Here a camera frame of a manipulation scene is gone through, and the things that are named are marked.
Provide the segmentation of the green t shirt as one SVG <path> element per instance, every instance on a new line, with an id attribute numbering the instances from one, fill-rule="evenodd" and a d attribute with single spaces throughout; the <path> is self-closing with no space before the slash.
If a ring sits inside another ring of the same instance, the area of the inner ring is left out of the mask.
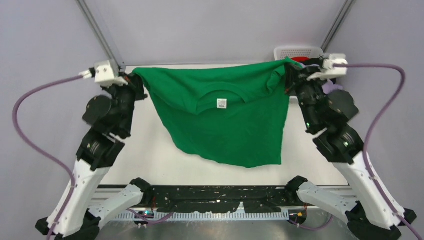
<path id="1" fill-rule="evenodd" d="M 138 67 L 175 146 L 189 155 L 244 168 L 282 163 L 290 98 L 290 58 L 234 67 Z"/>

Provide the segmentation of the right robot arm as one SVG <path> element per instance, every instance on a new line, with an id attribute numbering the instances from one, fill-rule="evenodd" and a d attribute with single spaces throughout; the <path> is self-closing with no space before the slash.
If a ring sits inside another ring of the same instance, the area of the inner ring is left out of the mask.
<path id="1" fill-rule="evenodd" d="M 307 133 L 324 158 L 346 179 L 356 200 L 322 189 L 296 176 L 285 186 L 291 205 L 314 205 L 347 224 L 360 240 L 398 240 L 401 226 L 410 227 L 416 213 L 402 207 L 390 195 L 376 173 L 368 154 L 369 138 L 362 139 L 349 126 L 359 110 L 345 90 L 323 91 L 322 67 L 285 65 L 288 94 L 298 99 Z"/>

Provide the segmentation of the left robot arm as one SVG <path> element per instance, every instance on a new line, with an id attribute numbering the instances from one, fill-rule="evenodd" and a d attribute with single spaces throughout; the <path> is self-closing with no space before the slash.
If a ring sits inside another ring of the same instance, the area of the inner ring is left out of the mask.
<path id="1" fill-rule="evenodd" d="M 115 196 L 91 205 L 99 184 L 131 136 L 136 101 L 146 99 L 143 81 L 136 74 L 123 74 L 123 85 L 105 87 L 104 95 L 93 97 L 83 120 L 90 130 L 76 152 L 72 179 L 53 213 L 37 221 L 44 236 L 57 240 L 93 240 L 121 212 L 140 205 L 148 207 L 154 188 L 141 178 L 133 179 Z"/>

